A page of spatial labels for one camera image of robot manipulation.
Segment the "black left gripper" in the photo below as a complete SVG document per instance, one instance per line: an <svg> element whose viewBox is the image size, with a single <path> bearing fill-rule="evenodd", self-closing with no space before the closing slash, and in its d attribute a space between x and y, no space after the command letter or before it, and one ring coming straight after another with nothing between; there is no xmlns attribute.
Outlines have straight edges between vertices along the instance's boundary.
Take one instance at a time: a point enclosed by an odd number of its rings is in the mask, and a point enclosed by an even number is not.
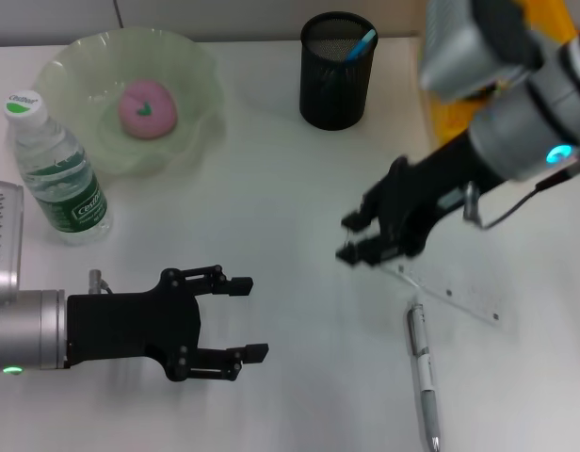
<svg viewBox="0 0 580 452"><path fill-rule="evenodd" d="M147 292L70 296L67 365L146 357L158 362L171 381L235 381L245 364L264 361L269 345L198 348L201 319L195 296L246 297L252 287L252 278L229 279L215 265L166 269Z"/></svg>

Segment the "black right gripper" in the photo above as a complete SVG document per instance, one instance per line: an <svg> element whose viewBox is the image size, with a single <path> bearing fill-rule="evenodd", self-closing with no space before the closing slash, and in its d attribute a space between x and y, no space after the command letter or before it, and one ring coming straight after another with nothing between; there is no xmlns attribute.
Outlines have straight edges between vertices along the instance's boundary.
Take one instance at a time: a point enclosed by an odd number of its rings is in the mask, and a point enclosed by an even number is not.
<svg viewBox="0 0 580 452"><path fill-rule="evenodd" d="M446 202L444 197L470 182L485 194L505 181L482 161L467 134L418 163L401 156L362 198L360 207L341 220L346 230L358 233L377 219L379 234L347 241L335 257L349 266L380 266L396 257L414 257L424 249L436 223L463 206L462 200Z"/></svg>

